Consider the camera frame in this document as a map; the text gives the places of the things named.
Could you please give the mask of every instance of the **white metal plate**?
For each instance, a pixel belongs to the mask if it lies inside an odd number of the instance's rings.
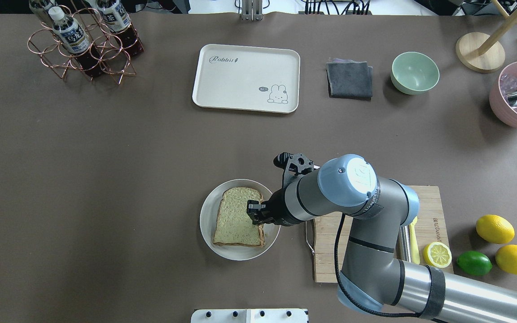
[[[265,253],[279,235],[280,226],[264,224],[264,247],[243,247],[239,245],[214,245],[213,235],[217,229],[217,214],[221,204],[222,194],[229,188],[254,188],[263,195],[266,201],[271,198],[271,191],[264,185],[250,179],[233,179],[224,182],[212,190],[201,207],[199,225],[203,239],[217,255],[230,260],[250,260]]]
[[[291,49],[209,44],[201,48],[193,102],[205,108],[291,113],[300,56]]]
[[[306,309],[196,310],[191,323],[308,323]]]

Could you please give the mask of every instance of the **yellow handle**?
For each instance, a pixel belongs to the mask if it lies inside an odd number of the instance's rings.
[[[416,239],[416,231],[414,226],[418,222],[418,217],[414,218],[414,221],[408,225],[410,231],[410,260],[415,264],[420,264],[420,251],[418,251],[418,241]]]

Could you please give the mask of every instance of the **brown tabletop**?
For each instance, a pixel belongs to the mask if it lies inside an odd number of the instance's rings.
[[[283,227],[246,262],[203,241],[207,194],[236,178],[277,190],[272,159],[283,151],[317,164],[357,153],[383,177],[439,186],[455,255],[494,254],[499,246],[473,231],[488,213],[511,221],[517,244],[517,129],[490,109],[497,73],[470,71],[454,54],[460,36],[492,33],[501,18],[132,18],[145,53],[133,60],[138,75],[117,87],[77,74],[63,82],[27,51],[35,17],[0,15],[0,322],[178,323],[194,309],[256,307],[305,307],[312,323],[388,321],[347,309],[335,284],[314,282],[303,225]],[[195,105],[197,58],[209,43],[298,52],[299,107],[282,115]],[[517,61],[517,27],[501,43],[506,63]],[[405,51],[438,64],[427,94],[390,82]],[[372,100],[329,98],[329,57],[368,61]],[[478,279],[517,290],[517,276],[497,266]]]

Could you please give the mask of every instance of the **pink bowl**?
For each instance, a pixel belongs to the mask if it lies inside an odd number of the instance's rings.
[[[509,64],[498,75],[498,79],[490,90],[490,107],[496,116],[509,126],[517,127],[517,112],[515,112],[500,92],[500,80],[502,75],[517,76],[517,62]]]

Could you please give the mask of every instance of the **green lime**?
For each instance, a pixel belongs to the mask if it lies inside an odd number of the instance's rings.
[[[466,274],[482,276],[492,269],[490,259],[478,251],[466,251],[458,257],[456,263]]]

